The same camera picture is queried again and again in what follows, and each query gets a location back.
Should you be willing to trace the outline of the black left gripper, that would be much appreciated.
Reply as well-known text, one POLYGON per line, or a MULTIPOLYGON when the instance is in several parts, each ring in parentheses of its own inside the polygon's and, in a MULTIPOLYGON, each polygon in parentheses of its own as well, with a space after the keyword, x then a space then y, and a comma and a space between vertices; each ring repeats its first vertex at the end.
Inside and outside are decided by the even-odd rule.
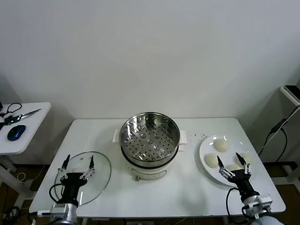
POLYGON ((58 169, 58 177, 61 184, 64 187, 60 203, 78 204, 77 196, 80 187, 86 184, 88 180, 95 172, 93 156, 90 158, 89 169, 82 172, 70 172, 66 173, 67 166, 70 160, 70 154, 63 161, 62 166, 58 169))

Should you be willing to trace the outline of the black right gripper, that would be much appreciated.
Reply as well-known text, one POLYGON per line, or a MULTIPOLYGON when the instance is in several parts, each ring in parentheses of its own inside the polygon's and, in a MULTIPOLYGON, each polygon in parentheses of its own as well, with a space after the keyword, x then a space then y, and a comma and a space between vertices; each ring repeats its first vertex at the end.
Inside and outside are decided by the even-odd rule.
POLYGON ((220 157, 217 156, 219 173, 224 178, 228 178, 229 182, 234 183, 237 186, 241 199, 247 199, 255 195, 255 191, 249 182, 251 177, 250 164, 248 164, 244 157, 237 152, 236 156, 244 170, 233 170, 231 172, 225 169, 220 157))

